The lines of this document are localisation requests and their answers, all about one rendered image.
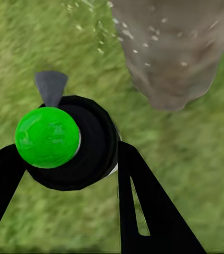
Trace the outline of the pesticide atomizer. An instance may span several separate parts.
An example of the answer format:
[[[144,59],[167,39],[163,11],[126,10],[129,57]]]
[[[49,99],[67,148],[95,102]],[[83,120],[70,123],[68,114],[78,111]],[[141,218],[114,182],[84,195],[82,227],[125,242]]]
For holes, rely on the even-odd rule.
[[[44,70],[34,80],[44,103],[27,113],[15,145],[30,175],[48,189],[79,191],[118,170],[123,141],[108,112],[81,96],[63,96],[67,74]]]

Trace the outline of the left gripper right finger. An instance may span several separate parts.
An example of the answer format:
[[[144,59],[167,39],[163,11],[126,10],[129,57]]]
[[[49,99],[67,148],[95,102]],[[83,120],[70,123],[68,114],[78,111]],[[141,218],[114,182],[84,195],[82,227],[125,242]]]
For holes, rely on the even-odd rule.
[[[117,157],[122,254],[207,254],[138,150],[118,141]],[[138,232],[130,176],[151,235]]]

